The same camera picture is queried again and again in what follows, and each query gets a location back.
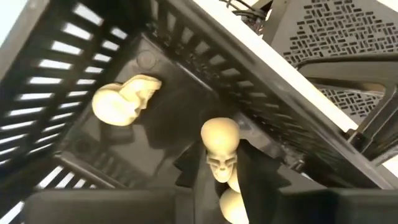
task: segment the skull figurine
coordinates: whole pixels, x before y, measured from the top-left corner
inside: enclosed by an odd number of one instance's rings
[[[102,86],[94,94],[94,114],[102,121],[116,126],[131,124],[147,108],[147,103],[162,82],[146,75],[136,75],[123,85]]]
[[[201,138],[207,149],[206,162],[218,182],[232,176],[239,145],[239,126],[229,118],[213,118],[201,128]]]

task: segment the cream skull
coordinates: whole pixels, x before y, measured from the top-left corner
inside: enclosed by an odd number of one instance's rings
[[[225,183],[232,175],[239,145],[239,126],[229,118],[213,118],[201,128],[207,149],[206,162],[218,182]]]
[[[105,123],[127,126],[147,108],[147,102],[161,85],[158,79],[146,75],[136,75],[123,85],[105,85],[94,94],[94,114]]]

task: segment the skull figure body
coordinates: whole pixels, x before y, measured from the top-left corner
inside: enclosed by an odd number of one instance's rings
[[[207,149],[206,161],[218,182],[225,183],[232,175],[239,145],[239,126],[229,118],[213,118],[201,128]]]
[[[102,86],[93,97],[94,114],[105,123],[127,126],[147,108],[149,99],[161,85],[156,78],[136,75],[123,85]]]

